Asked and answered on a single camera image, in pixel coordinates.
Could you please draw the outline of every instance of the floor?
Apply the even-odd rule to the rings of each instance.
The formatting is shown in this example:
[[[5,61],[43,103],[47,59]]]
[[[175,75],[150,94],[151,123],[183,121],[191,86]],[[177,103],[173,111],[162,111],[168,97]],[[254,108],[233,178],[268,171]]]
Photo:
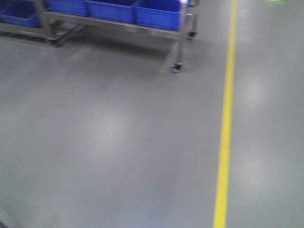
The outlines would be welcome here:
[[[178,74],[163,38],[0,36],[0,220],[212,227],[230,5],[202,2]],[[238,0],[228,228],[304,224],[303,20],[300,0]]]

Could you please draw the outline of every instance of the plastic crate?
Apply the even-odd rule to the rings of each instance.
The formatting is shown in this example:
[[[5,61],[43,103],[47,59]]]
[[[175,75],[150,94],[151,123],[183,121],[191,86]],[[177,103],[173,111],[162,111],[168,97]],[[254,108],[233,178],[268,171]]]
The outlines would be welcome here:
[[[3,22],[27,27],[40,27],[34,4],[30,1],[12,1],[0,11]]]
[[[50,0],[52,11],[78,16],[88,16],[85,0]]]
[[[7,4],[6,0],[0,0],[0,10],[3,9]]]
[[[135,14],[138,25],[180,30],[178,0],[142,0],[135,6]]]
[[[134,24],[134,7],[137,0],[87,0],[93,18]]]

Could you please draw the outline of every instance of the yellow floor line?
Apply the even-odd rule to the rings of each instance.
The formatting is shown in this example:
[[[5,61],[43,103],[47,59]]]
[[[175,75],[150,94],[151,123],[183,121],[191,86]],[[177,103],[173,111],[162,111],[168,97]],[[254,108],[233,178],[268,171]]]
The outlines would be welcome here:
[[[227,54],[226,82],[223,102],[221,142],[218,163],[218,183],[213,224],[214,228],[226,228],[227,222],[233,85],[237,34],[237,3],[238,0],[232,0],[230,35]]]

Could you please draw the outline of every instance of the cart wheel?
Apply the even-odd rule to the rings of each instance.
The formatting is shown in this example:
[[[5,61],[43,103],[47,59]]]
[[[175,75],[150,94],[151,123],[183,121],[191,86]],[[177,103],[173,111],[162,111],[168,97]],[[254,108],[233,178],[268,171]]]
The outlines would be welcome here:
[[[193,40],[196,34],[197,32],[192,32],[192,31],[188,32],[187,33],[188,39]]]
[[[182,64],[174,63],[171,67],[172,72],[179,73],[182,68]]]
[[[47,41],[53,48],[58,48],[60,46],[56,40],[48,39]]]

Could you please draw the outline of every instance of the metal shelf frame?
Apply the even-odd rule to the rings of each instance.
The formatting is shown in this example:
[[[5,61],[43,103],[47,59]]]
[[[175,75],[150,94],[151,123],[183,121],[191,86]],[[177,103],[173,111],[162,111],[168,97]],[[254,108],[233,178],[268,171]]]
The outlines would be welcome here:
[[[57,43],[64,40],[69,36],[69,33],[74,33],[85,25],[95,26],[102,29],[118,29],[127,32],[135,32],[144,35],[158,36],[164,38],[170,38],[178,40],[178,51],[176,61],[172,66],[173,72],[179,72],[183,66],[183,52],[184,52],[184,40],[188,35],[188,39],[193,39],[197,34],[198,25],[198,7],[200,0],[192,0],[190,6],[189,0],[180,1],[180,31],[172,31],[160,28],[152,28],[146,26],[140,26],[135,24],[125,24],[107,20],[95,19],[92,17],[82,17],[76,15],[69,15],[63,13],[56,13],[48,11],[44,8],[42,0],[29,0],[33,1],[36,12],[41,21],[41,28],[31,28],[25,26],[17,26],[11,24],[0,23],[0,32],[9,32],[22,34],[27,36],[34,36],[45,38],[53,46],[57,46]],[[60,36],[56,34],[57,22],[73,22],[76,26],[65,34]]]

